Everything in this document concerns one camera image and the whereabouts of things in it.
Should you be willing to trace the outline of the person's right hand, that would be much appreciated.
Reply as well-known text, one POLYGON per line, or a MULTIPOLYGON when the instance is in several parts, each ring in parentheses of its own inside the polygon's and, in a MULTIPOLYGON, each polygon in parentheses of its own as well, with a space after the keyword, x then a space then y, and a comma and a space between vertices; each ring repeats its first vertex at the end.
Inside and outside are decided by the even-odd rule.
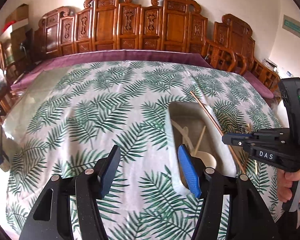
POLYGON ((300 170, 298 170, 298 172, 291 173, 277 169, 277 196, 279 201, 286 203, 292 198, 292 184, 294 181, 299 180, 300 170))

